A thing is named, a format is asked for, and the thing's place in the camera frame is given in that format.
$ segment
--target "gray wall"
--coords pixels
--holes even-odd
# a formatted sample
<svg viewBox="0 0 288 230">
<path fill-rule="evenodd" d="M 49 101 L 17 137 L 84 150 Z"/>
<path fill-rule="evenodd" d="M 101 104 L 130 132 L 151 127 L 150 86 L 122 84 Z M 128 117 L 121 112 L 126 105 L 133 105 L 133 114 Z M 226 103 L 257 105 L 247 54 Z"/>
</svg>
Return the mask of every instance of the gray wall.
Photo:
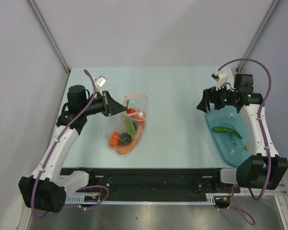
<svg viewBox="0 0 288 230">
<path fill-rule="evenodd" d="M 280 156 L 288 158 L 288 0 L 282 1 L 252 58 L 263 62 L 271 71 L 272 89 L 265 105 L 266 120 Z M 268 81 L 260 67 L 248 63 L 243 72 L 254 75 L 256 92 L 266 92 Z M 288 191 L 288 171 L 284 183 Z"/>
<path fill-rule="evenodd" d="M 69 67 L 218 66 L 245 52 L 271 2 L 36 0 Z"/>
<path fill-rule="evenodd" d="M 26 1 L 0 1 L 0 220 L 46 150 L 66 80 Z"/>
</svg>

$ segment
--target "blue plastic container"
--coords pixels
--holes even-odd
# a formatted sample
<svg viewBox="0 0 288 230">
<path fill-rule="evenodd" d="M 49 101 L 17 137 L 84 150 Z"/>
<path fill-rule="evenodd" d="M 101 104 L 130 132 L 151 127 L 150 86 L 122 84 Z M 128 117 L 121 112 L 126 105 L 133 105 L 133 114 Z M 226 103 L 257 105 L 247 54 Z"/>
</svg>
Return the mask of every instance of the blue plastic container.
<svg viewBox="0 0 288 230">
<path fill-rule="evenodd" d="M 226 164 L 232 167 L 241 165 L 249 157 L 249 151 L 245 150 L 249 144 L 243 120 L 236 108 L 226 106 L 223 109 L 214 110 L 212 106 L 211 112 L 205 114 L 205 119 L 217 149 Z M 240 139 L 231 133 L 215 133 L 212 128 L 216 126 L 232 128 L 238 131 L 243 138 Z"/>
</svg>

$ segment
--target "light blue table surface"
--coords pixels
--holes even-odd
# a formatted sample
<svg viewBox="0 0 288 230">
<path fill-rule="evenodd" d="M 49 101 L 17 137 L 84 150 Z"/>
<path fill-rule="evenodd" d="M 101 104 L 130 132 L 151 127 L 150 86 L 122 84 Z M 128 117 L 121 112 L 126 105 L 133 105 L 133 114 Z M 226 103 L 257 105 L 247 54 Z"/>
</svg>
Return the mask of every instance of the light blue table surface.
<svg viewBox="0 0 288 230">
<path fill-rule="evenodd" d="M 204 113 L 197 110 L 203 90 L 216 85 L 211 77 L 217 67 L 122 67 L 85 68 L 92 76 L 107 79 L 103 90 L 122 103 L 124 95 L 148 96 L 147 125 L 140 142 L 127 156 L 107 145 L 112 122 L 119 119 L 102 114 L 88 117 L 81 135 L 72 146 L 64 167 L 91 168 L 228 168 L 208 130 Z M 67 102 L 70 86 L 92 84 L 83 72 L 73 68 L 62 100 Z M 233 82 L 230 68 L 224 68 Z"/>
</svg>

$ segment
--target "plastic bag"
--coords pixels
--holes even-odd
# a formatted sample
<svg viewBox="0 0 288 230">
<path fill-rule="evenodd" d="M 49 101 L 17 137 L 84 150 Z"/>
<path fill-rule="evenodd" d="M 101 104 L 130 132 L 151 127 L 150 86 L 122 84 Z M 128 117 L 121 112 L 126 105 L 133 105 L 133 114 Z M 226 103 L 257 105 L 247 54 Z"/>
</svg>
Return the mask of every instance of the plastic bag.
<svg viewBox="0 0 288 230">
<path fill-rule="evenodd" d="M 123 105 L 127 111 L 112 124 L 108 135 L 108 145 L 119 155 L 130 152 L 141 139 L 146 125 L 147 101 L 142 93 L 125 96 Z"/>
</svg>

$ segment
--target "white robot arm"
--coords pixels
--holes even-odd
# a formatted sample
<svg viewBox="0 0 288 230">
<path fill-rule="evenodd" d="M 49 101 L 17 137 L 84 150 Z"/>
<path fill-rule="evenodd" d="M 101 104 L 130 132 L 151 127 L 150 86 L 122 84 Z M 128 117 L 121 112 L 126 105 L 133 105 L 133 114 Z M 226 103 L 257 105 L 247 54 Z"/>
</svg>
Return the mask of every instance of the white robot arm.
<svg viewBox="0 0 288 230">
<path fill-rule="evenodd" d="M 236 169 L 222 169 L 221 181 L 246 188 L 276 189 L 288 168 L 288 161 L 279 157 L 271 141 L 265 121 L 263 97 L 253 92 L 253 76 L 236 74 L 234 89 L 227 89 L 230 84 L 224 71 L 215 70 L 212 77 L 217 84 L 203 91 L 197 109 L 209 113 L 210 103 L 217 110 L 228 105 L 234 106 L 244 121 L 249 141 L 249 158 Z"/>
<path fill-rule="evenodd" d="M 87 98 L 87 90 L 82 85 L 69 88 L 68 102 L 58 117 L 53 140 L 43 159 L 30 177 L 23 176 L 18 183 L 27 207 L 60 212 L 66 197 L 86 186 L 89 181 L 89 174 L 83 171 L 74 171 L 64 179 L 59 179 L 68 152 L 86 124 L 87 116 L 97 113 L 112 116 L 127 110 L 125 106 L 114 101 L 108 91 L 101 91 L 105 82 L 103 77 L 94 79 L 86 70 L 84 72 L 94 81 L 92 83 L 95 84 L 96 97 L 94 93 L 91 98 Z"/>
</svg>

